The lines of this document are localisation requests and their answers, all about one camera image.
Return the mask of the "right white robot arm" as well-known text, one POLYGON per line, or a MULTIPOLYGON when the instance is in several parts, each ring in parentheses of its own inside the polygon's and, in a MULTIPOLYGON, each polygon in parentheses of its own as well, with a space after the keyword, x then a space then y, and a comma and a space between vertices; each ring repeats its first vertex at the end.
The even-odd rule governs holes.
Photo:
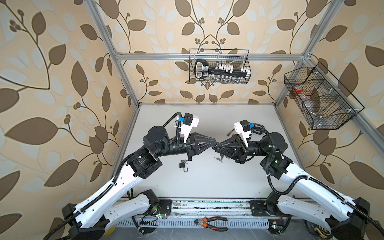
POLYGON ((261 128, 258 131, 264 133, 260 141, 234 134, 213 149, 240 164, 263 156, 260 164, 273 191, 269 198, 275 209, 313 223, 338 240, 362 240, 368 225, 381 234, 384 232, 370 217, 370 204, 366 200, 343 195, 294 164, 283 154, 288 145, 281 134, 261 128))

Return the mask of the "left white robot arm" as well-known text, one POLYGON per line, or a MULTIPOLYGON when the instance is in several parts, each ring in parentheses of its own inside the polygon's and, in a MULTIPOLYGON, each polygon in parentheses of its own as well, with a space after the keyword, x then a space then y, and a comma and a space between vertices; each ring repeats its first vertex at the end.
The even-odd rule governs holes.
POLYGON ((45 236, 52 236, 69 224, 66 240, 99 240, 109 228, 125 217, 149 213, 159 202, 152 190, 117 205, 116 202, 134 186, 148 178, 162 166, 160 157, 186 154, 188 161, 217 144, 216 139, 193 133, 199 118, 180 112, 171 116, 162 126, 154 126, 143 137, 143 145, 125 157, 115 175, 93 195, 63 209, 64 220, 45 236))

